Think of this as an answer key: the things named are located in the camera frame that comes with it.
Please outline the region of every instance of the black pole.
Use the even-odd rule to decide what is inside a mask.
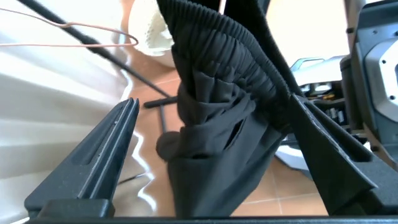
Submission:
[[[63,19],[58,17],[53,12],[49,11],[46,7],[44,7],[43,5],[41,5],[40,3],[38,3],[35,0],[17,0],[17,1],[19,1],[23,5],[27,6],[31,10],[35,11],[36,13],[38,13],[39,15],[41,15],[42,17],[44,17],[50,21],[53,21],[53,22],[56,22],[59,24],[66,23]],[[78,39],[82,44],[100,44],[94,38],[87,36],[85,34],[82,34],[80,31],[78,31],[77,29],[75,29],[73,27],[67,27],[67,28],[61,28],[61,29],[64,30],[65,32],[67,32],[68,34],[70,34],[71,36],[73,36],[74,38]],[[167,94],[165,91],[161,90],[159,87],[155,86],[152,82],[150,82],[149,80],[144,78],[142,75],[138,74],[134,69],[128,67],[125,63],[118,60],[115,56],[113,56],[105,48],[103,48],[103,47],[87,47],[87,49],[89,51],[93,52],[94,54],[98,54],[98,55],[102,56],[103,58],[106,58],[109,61],[113,62],[115,65],[117,65],[121,69],[127,71],[132,76],[136,77],[138,80],[145,83],[146,85],[148,85],[155,91],[159,92],[160,94],[164,95],[165,97],[170,97],[169,94]]]

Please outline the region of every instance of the machine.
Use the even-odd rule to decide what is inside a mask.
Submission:
[[[26,199],[29,223],[397,223],[398,1],[365,3],[346,1],[351,53],[340,60],[342,81],[307,86],[306,98],[292,95],[288,111],[330,217],[113,218],[111,199],[138,113],[130,99]]]

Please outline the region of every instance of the black cloth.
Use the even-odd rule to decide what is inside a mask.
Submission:
[[[181,78],[179,133],[157,142],[168,162],[176,216],[225,217],[257,187],[299,92],[256,0],[158,0]]]

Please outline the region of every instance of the tiled floor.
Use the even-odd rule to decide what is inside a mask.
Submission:
[[[125,10],[123,25],[126,28],[133,0],[122,0],[122,2]],[[302,5],[296,5],[296,2],[301,2]],[[318,7],[319,10],[312,10],[312,7]],[[268,17],[272,32],[290,64],[301,57],[343,55],[347,51],[342,1],[273,0]],[[128,51],[133,56],[132,66],[139,73],[167,93],[176,94],[180,80],[175,70],[163,67],[134,49]],[[158,93],[138,80],[134,83],[131,96],[138,98],[141,105],[143,102],[161,98]],[[165,116],[167,129],[178,131],[182,122],[178,118],[176,105],[166,106]],[[136,130],[145,138],[141,157],[147,161],[154,175],[154,180],[145,191],[158,203],[156,215],[173,216],[172,192],[166,166],[155,152],[155,143],[160,135],[159,111],[141,107]],[[123,215],[129,215],[128,208],[126,211]],[[257,189],[233,213],[235,216],[326,214],[314,183],[277,159],[272,161]]]

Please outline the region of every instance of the orange tile floor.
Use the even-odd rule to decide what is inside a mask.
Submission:
[[[121,1],[125,13],[123,26],[126,29],[128,14],[134,0]],[[297,2],[304,5],[301,11],[297,10],[299,8]],[[313,7],[320,7],[321,10],[312,10]],[[273,0],[268,17],[271,17],[270,27],[289,64],[302,57],[334,56],[347,52],[342,1]],[[128,51],[133,56],[132,66],[139,73],[167,93],[176,94],[180,80],[174,69],[166,68],[132,48]],[[162,97],[137,80],[134,82],[131,96],[138,98],[141,105],[143,102]],[[165,107],[165,117],[168,130],[178,131],[182,126],[176,105]],[[155,176],[154,181],[146,190],[155,195],[158,200],[158,216],[173,216],[172,193],[166,166],[155,151],[156,140],[161,132],[159,110],[147,110],[141,107],[136,131],[145,138],[141,154]],[[315,184],[299,171],[291,170],[274,159],[257,189],[236,209],[233,215],[327,215],[327,212]]]

